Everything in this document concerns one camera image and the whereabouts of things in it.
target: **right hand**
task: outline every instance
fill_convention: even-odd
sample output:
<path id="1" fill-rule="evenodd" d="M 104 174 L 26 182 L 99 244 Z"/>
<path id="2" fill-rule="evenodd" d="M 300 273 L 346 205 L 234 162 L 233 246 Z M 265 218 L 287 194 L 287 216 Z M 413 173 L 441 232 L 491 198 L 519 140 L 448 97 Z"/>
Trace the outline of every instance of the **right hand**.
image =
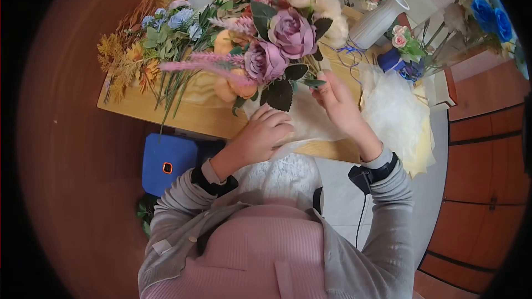
<path id="1" fill-rule="evenodd" d="M 318 72 L 318 80 L 326 81 L 318 90 L 310 88 L 312 96 L 327 111 L 330 121 L 345 134 L 354 137 L 362 116 L 345 82 L 332 71 Z"/>
<path id="2" fill-rule="evenodd" d="M 327 111 L 330 121 L 355 141 L 363 161 L 376 159 L 382 153 L 382 142 L 362 118 L 349 87 L 330 70 L 318 72 L 317 79 L 327 83 L 317 91 L 311 89 L 312 96 Z"/>

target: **blue stool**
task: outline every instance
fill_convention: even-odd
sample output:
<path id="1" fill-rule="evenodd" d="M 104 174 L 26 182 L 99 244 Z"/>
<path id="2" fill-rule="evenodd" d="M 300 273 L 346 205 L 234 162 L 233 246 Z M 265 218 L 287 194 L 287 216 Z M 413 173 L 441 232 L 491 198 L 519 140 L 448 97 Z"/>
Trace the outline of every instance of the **blue stool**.
<path id="1" fill-rule="evenodd" d="M 142 186 L 146 193 L 161 197 L 186 170 L 201 166 L 223 149 L 219 141 L 195 141 L 173 135 L 151 133 L 146 137 L 142 164 Z"/>

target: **hand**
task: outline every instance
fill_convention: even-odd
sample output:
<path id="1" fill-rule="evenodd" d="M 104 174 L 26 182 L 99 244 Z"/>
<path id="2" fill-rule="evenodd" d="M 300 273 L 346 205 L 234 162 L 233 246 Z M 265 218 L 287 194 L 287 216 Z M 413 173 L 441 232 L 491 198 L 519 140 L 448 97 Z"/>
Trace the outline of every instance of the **hand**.
<path id="1" fill-rule="evenodd" d="M 362 118 L 349 87 L 330 70 L 318 72 L 317 79 L 327 83 L 317 91 L 311 89 L 312 96 L 327 111 L 330 121 L 355 140 L 364 161 L 376 159 L 382 153 L 382 143 Z"/>
<path id="2" fill-rule="evenodd" d="M 211 166 L 223 181 L 249 164 L 269 160 L 277 150 L 276 144 L 294 131 L 290 116 L 280 110 L 260 107 L 249 119 L 247 126 L 211 159 Z"/>

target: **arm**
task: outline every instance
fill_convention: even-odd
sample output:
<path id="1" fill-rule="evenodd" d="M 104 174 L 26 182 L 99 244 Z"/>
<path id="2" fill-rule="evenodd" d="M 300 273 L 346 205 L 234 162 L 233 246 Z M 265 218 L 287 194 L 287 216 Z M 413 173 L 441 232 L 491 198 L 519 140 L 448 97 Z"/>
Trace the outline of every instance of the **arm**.
<path id="1" fill-rule="evenodd" d="M 330 120 L 355 141 L 362 164 L 378 169 L 390 162 L 391 150 L 382 145 L 362 118 L 345 83 L 330 71 L 319 74 L 318 79 L 327 83 L 320 86 L 319 91 L 312 91 L 312 95 L 325 108 Z M 414 276 L 411 242 L 413 201 L 409 177 L 400 160 L 386 179 L 371 185 L 371 196 L 375 201 L 374 218 L 362 253 L 375 266 L 384 282 L 411 289 Z"/>
<path id="2" fill-rule="evenodd" d="M 287 123 L 290 120 L 288 114 L 265 104 L 233 142 L 201 168 L 187 170 L 178 177 L 157 200 L 146 249 L 210 209 L 217 197 L 235 189 L 238 182 L 231 174 L 248 164 L 269 160 L 275 152 L 273 146 L 294 130 Z"/>

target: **left hand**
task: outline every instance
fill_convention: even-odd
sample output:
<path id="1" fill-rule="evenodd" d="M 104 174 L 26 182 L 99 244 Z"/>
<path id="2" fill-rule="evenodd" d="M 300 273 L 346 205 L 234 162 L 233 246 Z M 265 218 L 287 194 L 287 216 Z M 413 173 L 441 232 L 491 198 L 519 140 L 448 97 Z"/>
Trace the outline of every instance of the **left hand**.
<path id="1" fill-rule="evenodd" d="M 247 126 L 211 159 L 211 166 L 223 181 L 228 176 L 249 164 L 272 158 L 276 144 L 294 131 L 290 116 L 268 104 L 260 107 L 249 119 Z"/>

